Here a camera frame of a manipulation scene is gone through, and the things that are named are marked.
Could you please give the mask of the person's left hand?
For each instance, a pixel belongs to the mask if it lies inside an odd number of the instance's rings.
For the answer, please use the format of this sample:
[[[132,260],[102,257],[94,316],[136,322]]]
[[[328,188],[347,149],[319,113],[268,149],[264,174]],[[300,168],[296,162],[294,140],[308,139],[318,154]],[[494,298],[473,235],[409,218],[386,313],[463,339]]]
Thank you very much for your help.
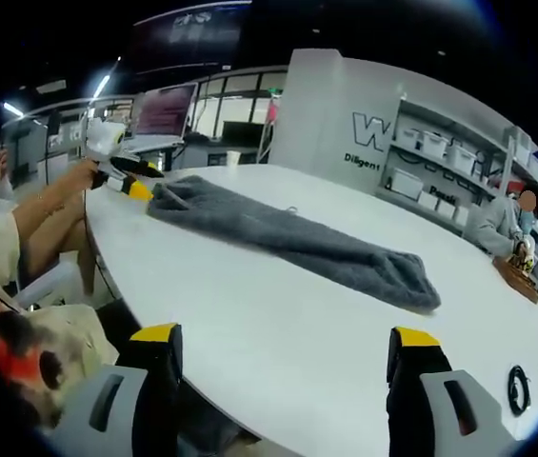
[[[67,173],[65,179],[71,191],[91,189],[98,173],[98,164],[85,159],[74,165]]]

